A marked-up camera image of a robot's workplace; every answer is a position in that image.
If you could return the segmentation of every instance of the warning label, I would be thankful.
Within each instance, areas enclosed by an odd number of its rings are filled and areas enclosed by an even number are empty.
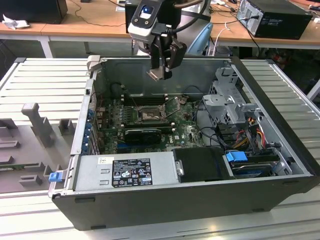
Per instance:
[[[114,188],[152,185],[150,158],[114,160],[112,186]]]

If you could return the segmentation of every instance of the computer tower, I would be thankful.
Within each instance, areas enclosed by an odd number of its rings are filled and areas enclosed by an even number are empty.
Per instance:
[[[66,0],[1,0],[0,19],[3,15],[29,23],[60,24],[67,14]]]
[[[298,40],[312,15],[286,0],[242,0],[236,18],[256,38]]]

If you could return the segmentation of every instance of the blue latch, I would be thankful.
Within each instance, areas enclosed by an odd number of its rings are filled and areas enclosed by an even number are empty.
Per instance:
[[[49,182],[62,182],[62,172],[52,172],[49,175]]]
[[[226,155],[226,159],[228,160],[228,162],[246,162],[248,161],[248,158],[245,154],[244,151],[231,151],[229,153],[227,153]]]
[[[92,118],[94,115],[94,111],[92,109],[88,109],[88,118]]]

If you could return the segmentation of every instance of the motherboard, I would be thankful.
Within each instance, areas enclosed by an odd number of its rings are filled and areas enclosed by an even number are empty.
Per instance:
[[[167,98],[161,104],[149,99],[114,99],[97,111],[100,154],[167,152],[204,146],[194,121],[195,103],[182,96]]]

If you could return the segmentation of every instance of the power cable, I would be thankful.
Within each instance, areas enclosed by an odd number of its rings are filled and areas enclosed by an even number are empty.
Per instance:
[[[250,17],[250,18],[246,21],[245,29],[247,30],[250,38],[252,39],[252,41],[254,42],[254,44],[255,44],[255,45],[257,46],[257,48],[258,48],[258,58],[259,58],[259,57],[260,57],[260,47],[259,47],[259,45],[256,43],[256,41],[254,40],[254,38],[253,38],[252,35],[251,35],[251,32],[250,32],[249,29],[248,29],[248,22],[249,22],[249,20],[250,20],[250,19],[253,19],[253,18],[256,18],[256,17],[259,17],[259,16]]]
[[[121,7],[121,8],[124,8],[125,6],[124,5],[120,5],[114,1],[111,1],[111,0],[108,0],[110,3],[114,4],[114,5],[117,5],[118,7]]]
[[[77,18],[79,18],[79,19],[82,19],[82,20],[83,20],[84,22],[86,22],[87,24],[95,25],[95,26],[100,26],[100,27],[120,27],[120,26],[122,26],[122,25],[125,25],[125,23],[122,23],[122,24],[120,24],[120,25],[102,25],[102,24],[98,24],[98,23],[88,22],[87,20],[84,19],[83,16],[78,15],[78,12],[82,9],[82,7],[81,7],[79,4],[77,4],[76,2],[74,2],[73,0],[70,0],[70,1],[73,2],[75,5],[77,5],[77,6],[79,7],[79,9],[78,9],[78,10],[75,10],[75,12],[74,12],[75,16],[76,16]]]
[[[208,2],[209,0],[204,0],[204,4],[200,10],[200,12],[198,13],[198,15],[196,17],[194,17],[190,22],[186,23],[185,25],[179,27],[179,28],[176,28],[176,29],[171,29],[169,28],[168,29],[168,32],[164,32],[164,34],[171,34],[171,35],[174,35],[176,33],[179,33],[185,29],[187,29],[188,27],[190,27],[192,24],[194,24],[199,18],[200,16],[205,12],[206,8],[207,8],[207,5],[208,5]]]

